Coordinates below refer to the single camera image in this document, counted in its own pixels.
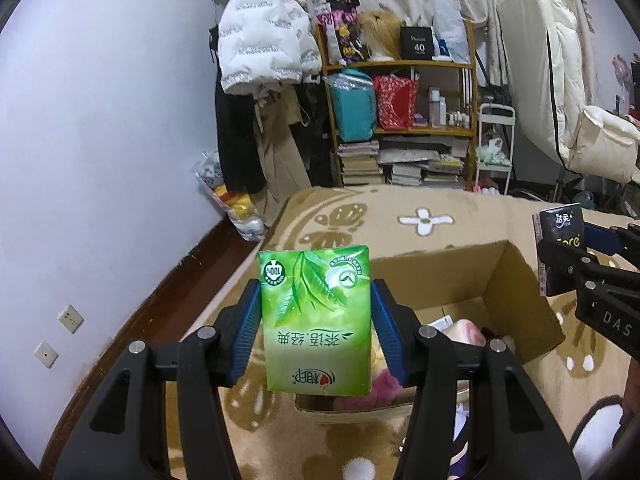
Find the pink toilet paper roll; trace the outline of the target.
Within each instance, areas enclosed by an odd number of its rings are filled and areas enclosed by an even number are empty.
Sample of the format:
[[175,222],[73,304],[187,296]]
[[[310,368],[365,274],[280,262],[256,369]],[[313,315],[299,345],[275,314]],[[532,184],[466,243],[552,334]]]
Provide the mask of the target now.
[[466,318],[453,322],[444,330],[444,334],[450,340],[459,344],[469,344],[475,347],[485,347],[487,344],[487,340],[480,329]]

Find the green tissue pack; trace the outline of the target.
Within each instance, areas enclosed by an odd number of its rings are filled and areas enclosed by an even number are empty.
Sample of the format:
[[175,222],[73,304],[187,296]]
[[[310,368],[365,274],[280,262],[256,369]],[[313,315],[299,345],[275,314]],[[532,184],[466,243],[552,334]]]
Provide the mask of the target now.
[[305,396],[371,391],[369,248],[259,254],[267,388]]

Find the white-haired anime plush doll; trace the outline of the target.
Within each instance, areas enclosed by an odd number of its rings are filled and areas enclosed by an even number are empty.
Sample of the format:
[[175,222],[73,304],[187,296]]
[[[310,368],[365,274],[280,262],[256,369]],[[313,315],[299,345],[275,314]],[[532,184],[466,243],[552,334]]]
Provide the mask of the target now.
[[454,440],[452,441],[452,456],[450,458],[448,478],[459,479],[464,477],[469,470],[469,447],[471,440],[469,402],[459,403],[454,419]]

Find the pink white plush toy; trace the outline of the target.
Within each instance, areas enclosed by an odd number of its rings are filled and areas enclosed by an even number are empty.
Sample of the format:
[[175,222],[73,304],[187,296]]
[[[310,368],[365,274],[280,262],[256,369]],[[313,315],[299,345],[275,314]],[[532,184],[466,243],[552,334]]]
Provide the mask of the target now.
[[382,356],[376,356],[373,359],[371,398],[374,408],[389,408],[393,405],[412,402],[415,394],[415,388],[403,387],[390,374],[390,370]]

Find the white metal trolley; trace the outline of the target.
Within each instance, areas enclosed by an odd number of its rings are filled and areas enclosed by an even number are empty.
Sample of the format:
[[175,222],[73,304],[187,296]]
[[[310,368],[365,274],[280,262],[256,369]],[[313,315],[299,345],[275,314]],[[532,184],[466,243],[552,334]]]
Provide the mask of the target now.
[[474,192],[506,194],[511,183],[516,114],[513,107],[483,103],[478,109]]

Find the pink desk fan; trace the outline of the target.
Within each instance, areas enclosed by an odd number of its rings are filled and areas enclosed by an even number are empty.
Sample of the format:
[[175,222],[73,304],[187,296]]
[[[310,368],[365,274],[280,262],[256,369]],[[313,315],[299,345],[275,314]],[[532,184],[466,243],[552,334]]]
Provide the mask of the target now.
[[632,70],[627,61],[620,55],[612,57],[612,65],[617,82],[621,86],[630,87],[632,84]]

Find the bag of snacks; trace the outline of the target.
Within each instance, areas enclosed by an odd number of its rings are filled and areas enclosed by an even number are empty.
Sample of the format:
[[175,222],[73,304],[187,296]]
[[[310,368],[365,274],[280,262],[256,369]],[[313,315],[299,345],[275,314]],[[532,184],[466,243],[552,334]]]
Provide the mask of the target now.
[[227,215],[243,240],[259,242],[266,229],[247,192],[229,191],[224,182],[217,152],[204,152],[192,172],[204,192]]

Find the cream puffer coat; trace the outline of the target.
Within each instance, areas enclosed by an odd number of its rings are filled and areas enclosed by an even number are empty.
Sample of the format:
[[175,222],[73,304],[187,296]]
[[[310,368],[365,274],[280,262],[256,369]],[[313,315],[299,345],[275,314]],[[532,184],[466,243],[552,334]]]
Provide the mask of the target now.
[[516,125],[567,171],[639,181],[639,129],[587,100],[575,0],[497,6]]

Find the black hanging coat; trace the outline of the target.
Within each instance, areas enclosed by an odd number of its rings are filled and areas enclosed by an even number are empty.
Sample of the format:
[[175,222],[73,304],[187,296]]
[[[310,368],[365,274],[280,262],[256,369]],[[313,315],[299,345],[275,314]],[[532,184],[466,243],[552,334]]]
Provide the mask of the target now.
[[215,110],[217,148],[228,191],[256,194],[267,184],[254,135],[255,102],[251,96],[232,96],[221,88],[217,70]]

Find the red patterned bag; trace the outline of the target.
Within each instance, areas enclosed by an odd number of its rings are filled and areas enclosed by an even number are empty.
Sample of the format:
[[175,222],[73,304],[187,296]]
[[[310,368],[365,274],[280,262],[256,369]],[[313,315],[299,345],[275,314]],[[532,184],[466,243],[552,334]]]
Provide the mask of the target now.
[[395,75],[374,76],[373,85],[378,126],[384,130],[409,130],[416,112],[419,81]]

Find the clear plastic bag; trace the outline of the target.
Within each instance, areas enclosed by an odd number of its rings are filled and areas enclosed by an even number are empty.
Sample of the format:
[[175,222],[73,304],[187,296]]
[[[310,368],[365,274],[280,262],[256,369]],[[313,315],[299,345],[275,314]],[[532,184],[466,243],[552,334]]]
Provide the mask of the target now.
[[437,39],[446,44],[448,55],[454,62],[469,64],[470,50],[461,3],[458,0],[433,0],[433,8]]

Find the black box number 40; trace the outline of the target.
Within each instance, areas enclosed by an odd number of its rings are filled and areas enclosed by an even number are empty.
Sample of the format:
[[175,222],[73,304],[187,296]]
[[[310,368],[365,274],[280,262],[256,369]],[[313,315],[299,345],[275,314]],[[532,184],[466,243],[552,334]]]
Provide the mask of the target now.
[[431,27],[401,26],[400,55],[403,60],[431,61],[434,56]]

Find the teal bag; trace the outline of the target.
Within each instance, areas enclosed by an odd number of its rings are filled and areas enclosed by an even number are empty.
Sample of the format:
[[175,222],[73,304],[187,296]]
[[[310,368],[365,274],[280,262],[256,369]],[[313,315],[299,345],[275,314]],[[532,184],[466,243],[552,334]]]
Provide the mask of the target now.
[[345,143],[369,141],[376,127],[373,80],[360,70],[346,68],[326,76],[337,133]]

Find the blonde wig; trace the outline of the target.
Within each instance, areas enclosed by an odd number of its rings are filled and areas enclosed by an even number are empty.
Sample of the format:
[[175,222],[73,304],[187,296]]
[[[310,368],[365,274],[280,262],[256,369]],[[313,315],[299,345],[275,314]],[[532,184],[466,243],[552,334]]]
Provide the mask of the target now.
[[398,61],[400,59],[399,18],[390,11],[366,11],[359,15],[360,36],[373,62]]

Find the white puffer jacket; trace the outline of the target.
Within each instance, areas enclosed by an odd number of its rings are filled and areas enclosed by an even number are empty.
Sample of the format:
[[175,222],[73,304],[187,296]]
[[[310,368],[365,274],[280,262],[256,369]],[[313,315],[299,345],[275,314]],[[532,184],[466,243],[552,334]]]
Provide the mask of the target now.
[[312,81],[322,66],[309,15],[296,0],[228,0],[217,55],[224,93],[255,99]]

